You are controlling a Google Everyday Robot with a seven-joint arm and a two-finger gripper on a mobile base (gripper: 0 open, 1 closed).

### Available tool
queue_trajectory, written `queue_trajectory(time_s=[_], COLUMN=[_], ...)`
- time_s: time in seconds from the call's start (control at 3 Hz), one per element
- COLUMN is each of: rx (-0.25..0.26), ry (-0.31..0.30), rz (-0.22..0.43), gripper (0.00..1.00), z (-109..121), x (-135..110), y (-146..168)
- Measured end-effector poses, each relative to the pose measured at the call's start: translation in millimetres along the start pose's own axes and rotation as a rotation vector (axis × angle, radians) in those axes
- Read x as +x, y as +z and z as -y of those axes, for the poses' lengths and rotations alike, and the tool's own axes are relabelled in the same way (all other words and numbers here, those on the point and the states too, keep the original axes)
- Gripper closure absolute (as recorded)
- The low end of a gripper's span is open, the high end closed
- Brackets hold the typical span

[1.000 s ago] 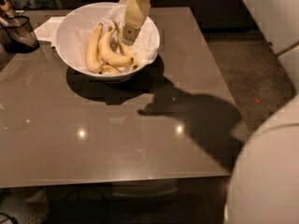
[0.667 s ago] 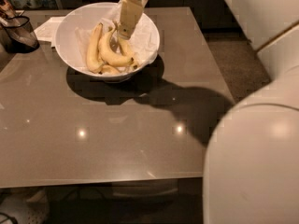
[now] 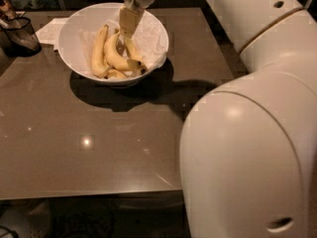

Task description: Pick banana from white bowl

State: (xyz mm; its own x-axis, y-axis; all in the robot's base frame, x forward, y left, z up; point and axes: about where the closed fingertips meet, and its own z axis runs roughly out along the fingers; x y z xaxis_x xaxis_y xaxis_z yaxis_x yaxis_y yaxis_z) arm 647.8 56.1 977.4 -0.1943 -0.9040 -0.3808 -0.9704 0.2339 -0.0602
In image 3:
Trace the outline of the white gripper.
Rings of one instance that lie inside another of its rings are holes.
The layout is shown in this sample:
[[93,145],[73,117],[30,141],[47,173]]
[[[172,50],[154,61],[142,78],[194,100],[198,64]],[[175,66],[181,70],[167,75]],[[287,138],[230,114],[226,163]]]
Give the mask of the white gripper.
[[136,5],[136,10],[129,9],[125,5],[120,8],[119,11],[119,26],[120,33],[131,39],[135,34],[142,18],[144,15],[144,10],[150,7],[156,0],[124,0],[126,5]]

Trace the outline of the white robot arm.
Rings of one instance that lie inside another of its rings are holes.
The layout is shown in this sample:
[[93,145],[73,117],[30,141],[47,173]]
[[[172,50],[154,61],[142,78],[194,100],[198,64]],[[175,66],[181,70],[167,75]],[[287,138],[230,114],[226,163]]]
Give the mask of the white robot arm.
[[204,95],[180,137],[192,238],[308,238],[317,23],[296,0],[206,0],[248,74]]

